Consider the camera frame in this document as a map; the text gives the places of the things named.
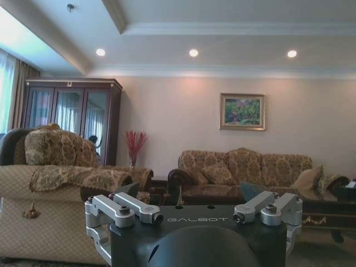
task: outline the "framed painting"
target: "framed painting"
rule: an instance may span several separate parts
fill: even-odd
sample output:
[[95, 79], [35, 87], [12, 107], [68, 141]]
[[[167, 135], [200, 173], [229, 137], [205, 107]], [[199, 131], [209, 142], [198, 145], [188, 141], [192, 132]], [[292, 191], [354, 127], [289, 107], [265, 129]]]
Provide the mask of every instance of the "framed painting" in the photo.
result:
[[220, 129], [265, 131], [265, 96], [221, 93]]

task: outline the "beige wall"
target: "beige wall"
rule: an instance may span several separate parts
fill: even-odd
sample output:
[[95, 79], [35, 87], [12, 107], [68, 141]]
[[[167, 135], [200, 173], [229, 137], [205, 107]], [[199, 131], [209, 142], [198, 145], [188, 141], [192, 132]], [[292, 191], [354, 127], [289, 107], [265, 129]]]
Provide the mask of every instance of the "beige wall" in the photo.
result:
[[[186, 149], [309, 155], [325, 172], [356, 177], [356, 81], [119, 77], [119, 165], [126, 130], [149, 133], [138, 165], [165, 176]], [[266, 95], [267, 130], [219, 130], [219, 94]]]

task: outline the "sofa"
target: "sofa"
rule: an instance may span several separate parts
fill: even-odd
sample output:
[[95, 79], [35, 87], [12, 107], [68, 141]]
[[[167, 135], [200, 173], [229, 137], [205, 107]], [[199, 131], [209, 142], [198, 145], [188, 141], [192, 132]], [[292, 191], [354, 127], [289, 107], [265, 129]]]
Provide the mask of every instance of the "sofa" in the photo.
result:
[[[234, 184], [199, 184], [191, 170], [225, 165]], [[266, 186], [270, 191], [293, 192], [292, 184], [304, 170], [312, 168], [312, 160], [304, 155], [260, 154], [240, 148], [225, 152], [187, 150], [179, 157], [179, 168], [168, 174], [169, 192], [180, 191], [180, 204], [239, 204], [244, 202], [240, 183]]]
[[0, 142], [0, 256], [104, 264], [86, 235], [84, 201], [139, 183], [150, 169], [97, 166], [93, 143], [62, 130], [16, 129]]

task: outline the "red flowers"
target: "red flowers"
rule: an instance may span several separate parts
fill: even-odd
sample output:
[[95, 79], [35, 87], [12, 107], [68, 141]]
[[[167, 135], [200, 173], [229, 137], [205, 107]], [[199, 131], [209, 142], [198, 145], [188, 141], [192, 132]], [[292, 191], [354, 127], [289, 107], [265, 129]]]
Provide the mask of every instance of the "red flowers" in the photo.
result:
[[139, 154], [141, 148], [144, 146], [145, 142], [149, 138], [148, 134], [145, 132], [127, 131], [126, 132], [126, 143], [128, 148], [128, 156], [130, 157], [130, 166], [135, 167], [137, 154]]

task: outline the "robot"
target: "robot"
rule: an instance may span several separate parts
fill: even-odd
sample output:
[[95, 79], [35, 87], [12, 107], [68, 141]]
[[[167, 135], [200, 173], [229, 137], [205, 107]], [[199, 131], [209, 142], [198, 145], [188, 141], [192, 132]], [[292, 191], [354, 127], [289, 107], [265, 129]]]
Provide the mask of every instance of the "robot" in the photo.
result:
[[112, 267], [282, 267], [302, 206], [269, 191], [236, 206], [160, 207], [118, 192], [85, 202], [86, 231]]

